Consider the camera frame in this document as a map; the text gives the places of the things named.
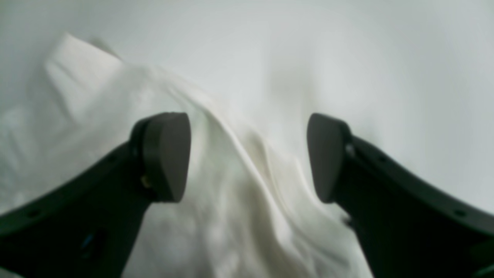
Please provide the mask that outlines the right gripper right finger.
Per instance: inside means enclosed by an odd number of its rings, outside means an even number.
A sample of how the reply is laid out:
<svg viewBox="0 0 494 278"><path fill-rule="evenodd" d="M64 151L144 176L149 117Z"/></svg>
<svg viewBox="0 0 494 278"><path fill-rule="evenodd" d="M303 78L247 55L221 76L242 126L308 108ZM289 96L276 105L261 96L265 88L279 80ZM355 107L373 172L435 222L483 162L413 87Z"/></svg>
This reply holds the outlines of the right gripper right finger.
<svg viewBox="0 0 494 278"><path fill-rule="evenodd" d="M316 195L348 215L376 278L492 278L494 219L402 167L339 119L313 113Z"/></svg>

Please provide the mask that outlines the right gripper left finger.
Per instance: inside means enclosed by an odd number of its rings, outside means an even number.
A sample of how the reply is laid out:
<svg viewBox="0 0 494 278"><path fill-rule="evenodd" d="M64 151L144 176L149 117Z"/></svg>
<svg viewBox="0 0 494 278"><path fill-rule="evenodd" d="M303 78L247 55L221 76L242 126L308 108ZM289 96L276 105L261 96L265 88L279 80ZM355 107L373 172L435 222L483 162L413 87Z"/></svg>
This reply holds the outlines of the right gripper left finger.
<svg viewBox="0 0 494 278"><path fill-rule="evenodd" d="M191 144L187 113L138 121L78 177L1 216L1 268L23 278L119 278L148 207L183 199Z"/></svg>

